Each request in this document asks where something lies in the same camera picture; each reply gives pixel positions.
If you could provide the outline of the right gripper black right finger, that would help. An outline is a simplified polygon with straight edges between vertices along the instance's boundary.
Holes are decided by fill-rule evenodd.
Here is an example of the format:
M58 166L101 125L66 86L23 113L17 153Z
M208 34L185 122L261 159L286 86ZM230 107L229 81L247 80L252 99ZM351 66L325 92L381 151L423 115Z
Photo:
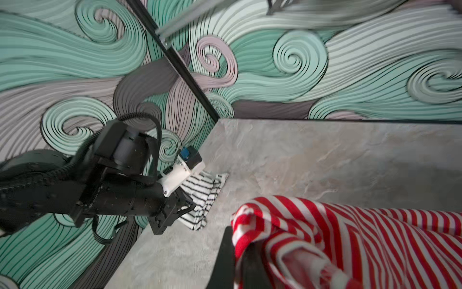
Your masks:
M272 285L258 249L246 249L242 262L243 289L271 289Z

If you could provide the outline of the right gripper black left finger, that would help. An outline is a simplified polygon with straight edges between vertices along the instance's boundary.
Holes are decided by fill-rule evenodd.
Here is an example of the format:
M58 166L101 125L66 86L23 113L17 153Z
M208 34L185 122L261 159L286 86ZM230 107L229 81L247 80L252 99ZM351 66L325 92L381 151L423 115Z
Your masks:
M233 289L235 275L235 247L233 229L225 228L218 255L206 289Z

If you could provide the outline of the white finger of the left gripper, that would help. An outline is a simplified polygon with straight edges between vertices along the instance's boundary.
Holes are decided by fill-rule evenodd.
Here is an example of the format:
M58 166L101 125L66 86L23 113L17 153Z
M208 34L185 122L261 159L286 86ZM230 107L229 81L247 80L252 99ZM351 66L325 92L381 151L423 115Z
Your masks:
M205 163L199 152L193 147L184 147L179 150L173 165L163 171L159 183L165 197L180 187L189 177L199 174L205 168Z

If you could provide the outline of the red white striped tank top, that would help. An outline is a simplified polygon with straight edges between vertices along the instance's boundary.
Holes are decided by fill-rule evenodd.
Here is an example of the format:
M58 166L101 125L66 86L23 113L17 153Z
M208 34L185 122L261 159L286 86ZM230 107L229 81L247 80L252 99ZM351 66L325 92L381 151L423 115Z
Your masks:
M233 215L234 286L260 243L274 289L459 289L459 212L361 208L297 197L257 197Z

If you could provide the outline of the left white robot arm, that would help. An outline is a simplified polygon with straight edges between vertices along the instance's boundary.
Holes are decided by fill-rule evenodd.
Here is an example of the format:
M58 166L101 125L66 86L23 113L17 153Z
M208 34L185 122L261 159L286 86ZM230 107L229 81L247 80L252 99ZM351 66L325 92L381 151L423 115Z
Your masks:
M29 151L1 164L1 233L11 235L45 214L68 215L76 227L101 215L146 217L153 232L195 208L181 185L204 169L196 149L179 149L172 168L143 175L161 153L159 120L129 113L91 135L72 157L49 150Z

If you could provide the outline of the black white striped tank top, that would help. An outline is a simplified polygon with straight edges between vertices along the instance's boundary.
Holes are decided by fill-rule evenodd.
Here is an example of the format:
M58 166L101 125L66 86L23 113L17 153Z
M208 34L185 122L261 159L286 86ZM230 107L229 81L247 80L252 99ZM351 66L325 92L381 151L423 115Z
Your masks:
M200 231L207 225L206 217L221 193L228 178L227 173L201 172L186 179L181 189L196 204L195 209L182 215L179 221L191 231Z

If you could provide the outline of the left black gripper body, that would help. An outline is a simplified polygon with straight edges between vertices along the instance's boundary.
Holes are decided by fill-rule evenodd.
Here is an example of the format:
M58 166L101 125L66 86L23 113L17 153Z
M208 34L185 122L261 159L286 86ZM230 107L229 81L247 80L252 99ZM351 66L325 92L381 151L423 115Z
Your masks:
M85 183L70 217L80 227L86 218L97 228L100 215L148 218L154 234L161 235L182 215L195 209L179 187L165 197L157 174L144 176L149 160L159 157L160 143L119 120L110 121L89 147L77 176Z

